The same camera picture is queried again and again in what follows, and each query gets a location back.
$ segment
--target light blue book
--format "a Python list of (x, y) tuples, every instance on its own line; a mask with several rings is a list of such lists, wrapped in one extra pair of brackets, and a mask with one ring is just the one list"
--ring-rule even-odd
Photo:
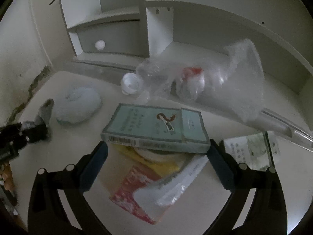
[(123, 103), (101, 138), (125, 146), (175, 152), (206, 153), (211, 146), (198, 111)]

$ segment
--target gray object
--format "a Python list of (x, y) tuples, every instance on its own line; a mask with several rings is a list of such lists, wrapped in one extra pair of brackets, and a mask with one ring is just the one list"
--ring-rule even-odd
[(79, 87), (57, 99), (54, 112), (60, 124), (76, 124), (88, 120), (101, 107), (94, 88)]
[(36, 125), (40, 124), (48, 125), (52, 115), (53, 106), (53, 99), (48, 99), (47, 101), (45, 101), (45, 103), (40, 106), (38, 114), (35, 117), (35, 121), (24, 121), (21, 126), (21, 131), (34, 128)]

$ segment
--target clear plastic bag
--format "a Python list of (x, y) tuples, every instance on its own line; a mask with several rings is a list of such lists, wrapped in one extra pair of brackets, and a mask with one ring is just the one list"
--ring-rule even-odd
[(171, 87), (186, 65), (157, 58), (147, 58), (136, 68), (136, 75), (142, 82), (141, 94), (136, 104), (146, 104), (150, 99), (168, 97)]
[(206, 155), (195, 155), (180, 171), (152, 182), (133, 193), (134, 200), (152, 219), (158, 220), (174, 205), (208, 162)]
[(175, 81), (177, 95), (182, 100), (232, 110), (243, 122), (256, 119), (263, 109), (264, 83), (256, 47), (245, 39), (225, 50), (229, 59), (224, 63), (209, 57), (195, 61), (191, 67), (158, 59), (145, 60), (136, 70), (144, 82), (137, 103), (145, 104), (156, 96), (167, 97)]

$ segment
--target shelf board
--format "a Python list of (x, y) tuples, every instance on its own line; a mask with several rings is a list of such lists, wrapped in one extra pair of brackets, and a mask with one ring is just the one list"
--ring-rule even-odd
[(143, 57), (128, 56), (112, 53), (85, 53), (73, 58), (74, 62), (100, 65), (135, 71), (136, 67), (144, 60)]
[(264, 27), (262, 24), (239, 16), (229, 11), (225, 11), (219, 8), (198, 4), (198, 3), (190, 3), (184, 1), (177, 1), (177, 0), (146, 0), (146, 7), (147, 8), (155, 8), (155, 7), (179, 7), (179, 8), (193, 8), (195, 10), (201, 9), (212, 9), (218, 13), (220, 17), (227, 18), (231, 21), (239, 23), (241, 25), (247, 26), (250, 29), (253, 29), (269, 39), (273, 42), (277, 43), (279, 46), (287, 50), (293, 57), (295, 57), (308, 71), (311, 75), (313, 75), (313, 66), (298, 52), (290, 43), (284, 40), (280, 35), (276, 34), (275, 32), (271, 31), (270, 29)]
[(69, 27), (73, 29), (78, 26), (90, 26), (101, 23), (115, 22), (115, 21), (127, 21), (127, 20), (139, 20), (139, 8), (138, 6), (116, 9), (112, 11), (105, 11), (101, 14), (92, 15), (88, 18), (80, 21), (79, 23)]
[(170, 62), (191, 65), (208, 57), (217, 63), (228, 63), (228, 56), (225, 54), (181, 42), (171, 42), (159, 57)]

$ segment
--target white floor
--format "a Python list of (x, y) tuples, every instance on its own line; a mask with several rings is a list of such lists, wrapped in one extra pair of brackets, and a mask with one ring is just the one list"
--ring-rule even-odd
[[(34, 119), (38, 108), (46, 99), (55, 99), (66, 89), (78, 85), (96, 88), (102, 98), (102, 108), (89, 121), (76, 126), (62, 126), (53, 116), (51, 141), (27, 146), (20, 152), (20, 157), (11, 162), (19, 201), (17, 210), (25, 223), (27, 223), (29, 197), (37, 170), (43, 167), (48, 172), (58, 171), (70, 163), (76, 164), (101, 140), (100, 132), (109, 122), (117, 105), (120, 102), (131, 103), (134, 100), (132, 97), (124, 96), (117, 85), (59, 71), (34, 96), (20, 121)], [(165, 99), (152, 102), (150, 105), (191, 108)], [(209, 112), (201, 113), (209, 137), (217, 142), (223, 138), (257, 132), (236, 121)], [(313, 153), (281, 138), (278, 138), (278, 143), (281, 160), (276, 168), (286, 199), (290, 232), (302, 218), (312, 199)], [(202, 234), (230, 195), (230, 192), (222, 187), (211, 164), (208, 163), (178, 202), (169, 208), (161, 221), (156, 225), (150, 225), (119, 208), (108, 198), (107, 187), (119, 183), (131, 165), (132, 162), (127, 161), (109, 146), (109, 157), (106, 163), (91, 190), (85, 193), (93, 211), (112, 234)], [(65, 209), (69, 213), (71, 222), (77, 226), (73, 214), (70, 214), (68, 207)], [(237, 225), (243, 222), (247, 211), (248, 208), (243, 210)]]

